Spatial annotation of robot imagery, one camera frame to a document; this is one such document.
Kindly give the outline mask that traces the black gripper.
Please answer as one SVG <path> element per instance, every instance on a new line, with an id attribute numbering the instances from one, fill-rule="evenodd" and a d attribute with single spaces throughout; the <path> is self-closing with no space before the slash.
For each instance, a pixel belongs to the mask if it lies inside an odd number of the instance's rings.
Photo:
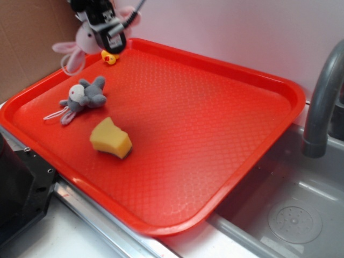
<path id="1" fill-rule="evenodd" d="M 124 32 L 110 36 L 110 30 L 119 25 L 110 1 L 70 1 L 70 7 L 82 22 L 86 22 L 97 45 L 111 54 L 120 54 L 126 47 Z"/>

